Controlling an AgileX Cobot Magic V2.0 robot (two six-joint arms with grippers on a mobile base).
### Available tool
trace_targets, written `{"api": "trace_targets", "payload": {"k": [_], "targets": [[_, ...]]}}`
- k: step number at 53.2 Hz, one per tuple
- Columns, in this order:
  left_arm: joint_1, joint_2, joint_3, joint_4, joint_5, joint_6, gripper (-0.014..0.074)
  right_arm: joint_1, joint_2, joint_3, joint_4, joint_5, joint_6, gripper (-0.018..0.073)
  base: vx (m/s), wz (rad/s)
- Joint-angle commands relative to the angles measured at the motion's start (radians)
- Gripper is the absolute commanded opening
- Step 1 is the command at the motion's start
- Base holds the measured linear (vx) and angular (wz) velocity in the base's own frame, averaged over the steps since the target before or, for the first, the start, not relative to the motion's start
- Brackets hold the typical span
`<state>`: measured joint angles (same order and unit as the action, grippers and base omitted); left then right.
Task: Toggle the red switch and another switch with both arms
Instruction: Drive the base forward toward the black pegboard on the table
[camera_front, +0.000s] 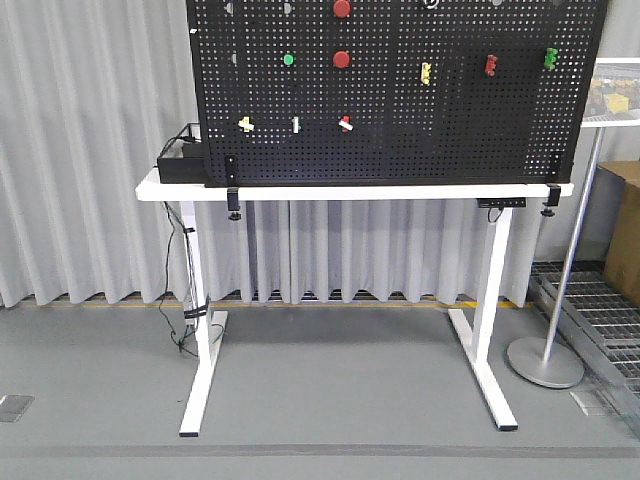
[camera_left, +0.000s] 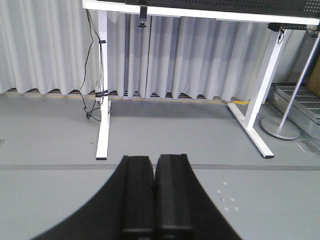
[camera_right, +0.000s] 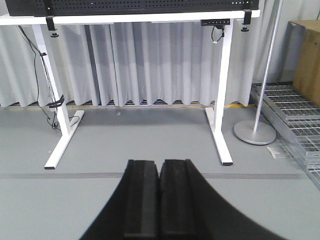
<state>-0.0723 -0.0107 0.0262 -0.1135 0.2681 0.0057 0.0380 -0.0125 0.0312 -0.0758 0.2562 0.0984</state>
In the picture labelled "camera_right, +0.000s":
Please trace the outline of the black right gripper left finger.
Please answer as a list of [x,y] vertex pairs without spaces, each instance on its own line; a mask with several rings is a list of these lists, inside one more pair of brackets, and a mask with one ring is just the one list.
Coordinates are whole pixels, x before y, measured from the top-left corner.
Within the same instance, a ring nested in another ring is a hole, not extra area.
[[158,171],[150,160],[127,162],[123,176],[83,240],[156,240]]

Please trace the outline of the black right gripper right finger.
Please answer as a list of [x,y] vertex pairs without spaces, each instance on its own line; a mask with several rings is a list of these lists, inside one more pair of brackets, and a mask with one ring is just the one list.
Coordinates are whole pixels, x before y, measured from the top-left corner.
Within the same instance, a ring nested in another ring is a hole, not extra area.
[[160,195],[162,240],[282,239],[230,204],[189,159],[165,160]]

